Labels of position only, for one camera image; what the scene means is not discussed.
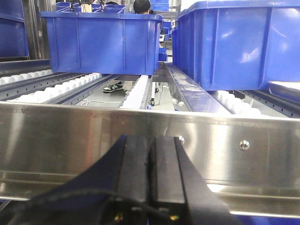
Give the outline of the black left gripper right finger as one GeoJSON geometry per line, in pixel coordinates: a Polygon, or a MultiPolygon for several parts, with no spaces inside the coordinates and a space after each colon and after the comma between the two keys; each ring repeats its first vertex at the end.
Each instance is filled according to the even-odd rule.
{"type": "Polygon", "coordinates": [[[176,137],[157,136],[150,149],[150,204],[166,217],[150,225],[240,225],[208,188],[176,137]]]}

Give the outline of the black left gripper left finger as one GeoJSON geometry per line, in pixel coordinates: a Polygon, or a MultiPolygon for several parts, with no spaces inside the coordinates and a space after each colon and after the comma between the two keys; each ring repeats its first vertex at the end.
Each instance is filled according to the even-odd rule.
{"type": "Polygon", "coordinates": [[[147,157],[144,137],[120,136],[80,175],[24,204],[14,224],[147,224],[147,157]]]}

